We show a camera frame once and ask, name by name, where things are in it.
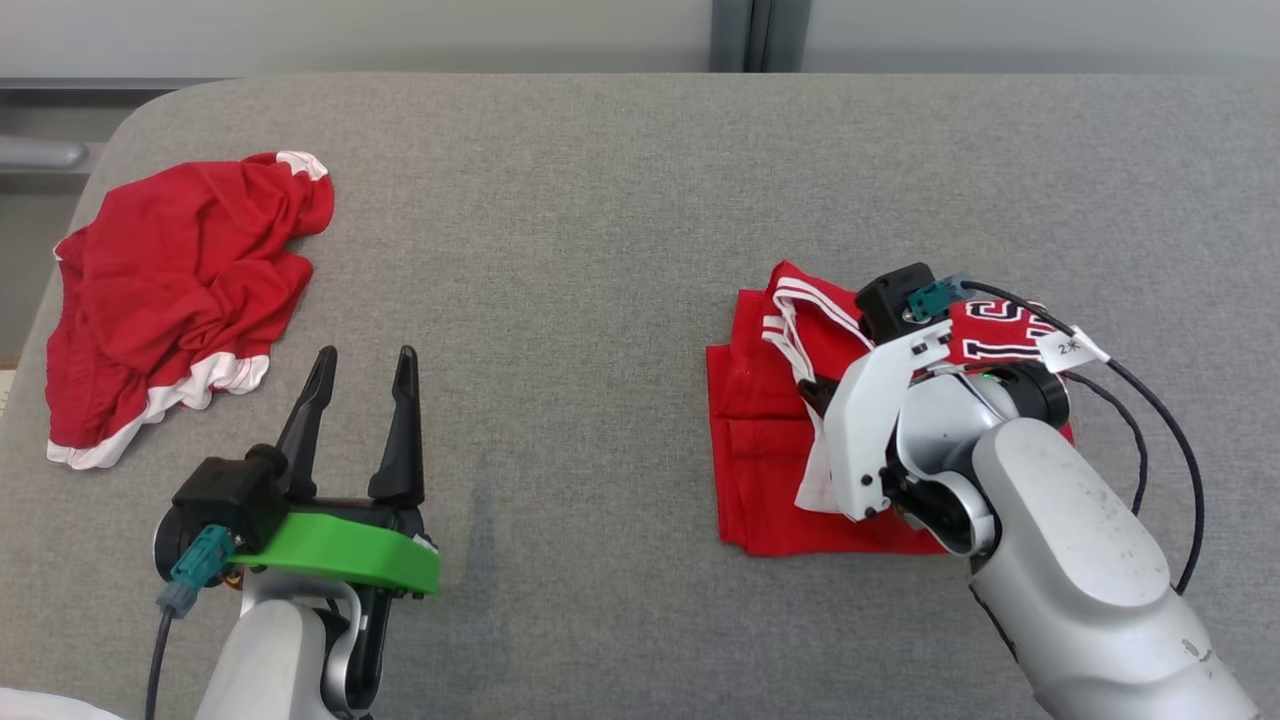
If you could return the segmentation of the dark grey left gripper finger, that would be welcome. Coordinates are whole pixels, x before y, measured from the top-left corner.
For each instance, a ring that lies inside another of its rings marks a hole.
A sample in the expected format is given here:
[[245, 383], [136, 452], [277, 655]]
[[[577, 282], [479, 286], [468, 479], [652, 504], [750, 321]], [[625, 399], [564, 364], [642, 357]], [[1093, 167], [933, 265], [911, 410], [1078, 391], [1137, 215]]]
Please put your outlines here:
[[369, 497], [379, 505], [416, 507], [425, 500], [419, 356], [402, 346], [390, 396], [393, 414], [379, 469], [367, 484]]
[[316, 497], [314, 460], [323, 414], [332, 401], [337, 361], [335, 346], [320, 348], [276, 442], [276, 448], [287, 461], [282, 483], [289, 501], [310, 501]]

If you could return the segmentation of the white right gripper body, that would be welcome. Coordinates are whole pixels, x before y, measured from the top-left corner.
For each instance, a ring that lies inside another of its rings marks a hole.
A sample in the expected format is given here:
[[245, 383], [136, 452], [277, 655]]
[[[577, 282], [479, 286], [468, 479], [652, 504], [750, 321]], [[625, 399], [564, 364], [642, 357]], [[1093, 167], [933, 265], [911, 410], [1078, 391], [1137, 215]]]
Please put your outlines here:
[[823, 416], [838, 511], [864, 521], [890, 506], [881, 469], [913, 377], [950, 355], [954, 324], [942, 320], [879, 345], [845, 372]]

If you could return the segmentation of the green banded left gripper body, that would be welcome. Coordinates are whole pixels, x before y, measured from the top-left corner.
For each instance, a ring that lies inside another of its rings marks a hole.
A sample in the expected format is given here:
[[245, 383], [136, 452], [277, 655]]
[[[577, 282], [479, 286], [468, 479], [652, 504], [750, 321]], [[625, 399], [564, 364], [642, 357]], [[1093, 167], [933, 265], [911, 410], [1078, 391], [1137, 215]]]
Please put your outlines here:
[[442, 573], [419, 507], [328, 501], [293, 507], [262, 548], [238, 550], [236, 564], [413, 597], [435, 594]]

